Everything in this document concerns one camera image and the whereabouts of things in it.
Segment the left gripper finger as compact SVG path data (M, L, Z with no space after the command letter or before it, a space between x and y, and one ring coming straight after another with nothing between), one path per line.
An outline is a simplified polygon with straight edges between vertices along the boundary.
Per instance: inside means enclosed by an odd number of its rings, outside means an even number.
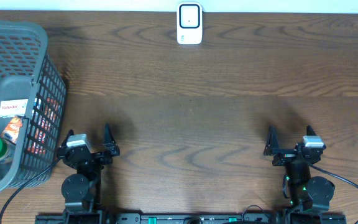
M74 135L74 131L72 129L70 129L65 137L65 139L63 140L63 142L61 143L60 147L66 147L67 146L67 142L70 136Z
M111 133L111 128L108 123L105 124L104 127L104 147L110 154L120 154L120 148L117 145L117 142L113 138Z

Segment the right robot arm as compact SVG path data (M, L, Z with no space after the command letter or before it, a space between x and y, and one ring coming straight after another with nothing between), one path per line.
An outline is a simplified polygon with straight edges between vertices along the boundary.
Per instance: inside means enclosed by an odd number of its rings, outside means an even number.
M321 160L326 146L313 128L291 149L281 148L273 126L268 128L265 156L272 156L273 166L284 166L283 194L291 206L282 212L282 223L322 223L329 210L335 185L321 176L311 176L310 167Z

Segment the small orange box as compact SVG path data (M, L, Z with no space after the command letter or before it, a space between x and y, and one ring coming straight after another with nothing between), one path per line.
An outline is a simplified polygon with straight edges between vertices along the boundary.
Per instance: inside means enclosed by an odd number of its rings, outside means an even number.
M1 138L11 142L12 144L16 144L21 127L22 120L20 117L13 117L1 133Z

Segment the orange Top candy bar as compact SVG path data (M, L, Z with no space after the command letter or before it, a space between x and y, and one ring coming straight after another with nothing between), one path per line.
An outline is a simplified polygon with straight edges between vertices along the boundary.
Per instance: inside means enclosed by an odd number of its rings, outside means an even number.
M58 112L60 106L57 101L50 96L46 98L46 101L36 99L35 102L38 103L37 108L42 111L42 114L35 113L36 122L39 127L35 129L33 137L36 138L38 142L32 142L27 150L34 154L45 155L48 133L52 130L52 124L54 124L57 119L56 112Z

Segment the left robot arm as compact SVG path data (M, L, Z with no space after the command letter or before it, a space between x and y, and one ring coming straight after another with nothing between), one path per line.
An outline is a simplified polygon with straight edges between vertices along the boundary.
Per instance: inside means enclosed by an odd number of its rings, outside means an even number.
M103 146L103 151L91 152L87 135L70 130L58 148L57 158L76 170L61 187L65 198L64 223L105 224L114 221L101 207L101 171L112 164L113 157L120 155L108 124L104 127Z

